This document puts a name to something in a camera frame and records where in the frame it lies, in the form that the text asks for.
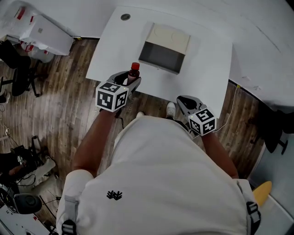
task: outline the chair backrest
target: chair backrest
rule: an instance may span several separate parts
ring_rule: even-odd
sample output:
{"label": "chair backrest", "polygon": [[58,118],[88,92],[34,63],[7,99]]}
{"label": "chair backrest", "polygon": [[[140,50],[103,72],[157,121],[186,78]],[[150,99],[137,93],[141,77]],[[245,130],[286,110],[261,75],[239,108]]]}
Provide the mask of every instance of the chair backrest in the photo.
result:
{"label": "chair backrest", "polygon": [[22,57],[8,40],[0,42],[0,59],[10,68],[19,67],[22,61]]}

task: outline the white desk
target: white desk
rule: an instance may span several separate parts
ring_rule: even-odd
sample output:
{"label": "white desk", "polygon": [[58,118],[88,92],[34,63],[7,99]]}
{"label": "white desk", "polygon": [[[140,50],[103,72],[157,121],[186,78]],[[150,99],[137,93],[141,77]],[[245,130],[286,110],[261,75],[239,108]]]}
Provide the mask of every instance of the white desk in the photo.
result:
{"label": "white desk", "polygon": [[[122,14],[131,15],[127,21]],[[176,102],[179,95],[199,98],[221,114],[229,79],[232,42],[183,18],[135,7],[119,6],[109,19],[90,63],[87,78],[105,81],[138,62],[152,23],[169,25],[191,35],[180,74],[140,62],[137,91]]]}

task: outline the brown bottle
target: brown bottle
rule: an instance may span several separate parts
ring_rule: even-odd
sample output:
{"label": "brown bottle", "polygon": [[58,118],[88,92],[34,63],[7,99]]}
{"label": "brown bottle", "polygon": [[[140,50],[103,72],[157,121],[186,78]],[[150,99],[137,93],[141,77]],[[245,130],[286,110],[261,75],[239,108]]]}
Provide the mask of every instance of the brown bottle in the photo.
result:
{"label": "brown bottle", "polygon": [[129,74],[128,74],[127,85],[131,84],[134,80],[136,80],[140,76],[139,68],[140,68],[139,63],[136,63],[136,62],[132,63],[131,70],[129,71]]}

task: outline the white cube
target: white cube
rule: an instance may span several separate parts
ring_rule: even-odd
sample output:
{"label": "white cube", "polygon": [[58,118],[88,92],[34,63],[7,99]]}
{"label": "white cube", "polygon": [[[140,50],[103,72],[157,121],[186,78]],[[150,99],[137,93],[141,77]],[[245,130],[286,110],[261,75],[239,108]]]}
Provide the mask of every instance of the white cube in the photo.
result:
{"label": "white cube", "polygon": [[209,108],[202,109],[188,118],[190,128],[201,136],[216,129],[216,118]]}
{"label": "white cube", "polygon": [[129,88],[127,87],[101,82],[96,87],[96,106],[110,112],[117,111],[125,106],[128,93]]}

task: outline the forearm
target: forearm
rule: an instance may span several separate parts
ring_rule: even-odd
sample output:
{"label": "forearm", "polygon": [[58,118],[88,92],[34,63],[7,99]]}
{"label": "forearm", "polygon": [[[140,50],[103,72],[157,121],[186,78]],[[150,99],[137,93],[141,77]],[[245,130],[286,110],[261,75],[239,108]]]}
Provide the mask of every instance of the forearm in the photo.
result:
{"label": "forearm", "polygon": [[73,170],[83,169],[96,177],[114,116],[114,112],[99,113],[73,157]]}
{"label": "forearm", "polygon": [[202,142],[207,155],[233,179],[239,178],[237,169],[227,151],[221,145],[214,133],[202,136]]}

